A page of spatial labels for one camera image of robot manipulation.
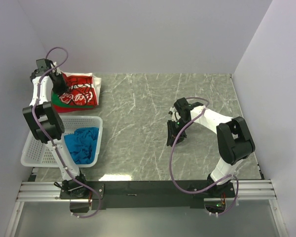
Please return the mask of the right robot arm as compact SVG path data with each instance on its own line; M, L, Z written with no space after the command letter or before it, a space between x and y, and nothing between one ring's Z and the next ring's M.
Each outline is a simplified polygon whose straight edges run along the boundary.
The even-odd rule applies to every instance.
M220 159L208 176L209 185L191 194L222 192L239 164L256 149L253 138L243 117L228 117L208 109L209 101L198 97L189 103L188 98L178 99L170 108L171 119L167 121L167 146L171 147L170 157L175 146L186 138L186 129L199 124L217 136Z

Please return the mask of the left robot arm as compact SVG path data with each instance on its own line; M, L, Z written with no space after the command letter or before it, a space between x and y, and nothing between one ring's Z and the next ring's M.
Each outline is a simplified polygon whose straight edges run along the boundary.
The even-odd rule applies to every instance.
M90 194L85 176L73 161L64 139L64 124L51 102L51 95L63 95L69 91L58 66L49 59L38 59L37 69L31 74L34 86L29 106L23 108L23 116L33 137L52 153L62 174L62 183L54 185L70 198L85 198Z

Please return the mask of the white t shirt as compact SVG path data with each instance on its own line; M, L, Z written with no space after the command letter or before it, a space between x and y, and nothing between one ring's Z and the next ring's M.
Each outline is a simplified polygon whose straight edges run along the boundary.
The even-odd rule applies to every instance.
M66 94L72 94L75 102L78 102L84 96L86 104L93 103L95 107L99 105L101 78L95 76L93 73L62 72L62 75L69 87L69 91Z

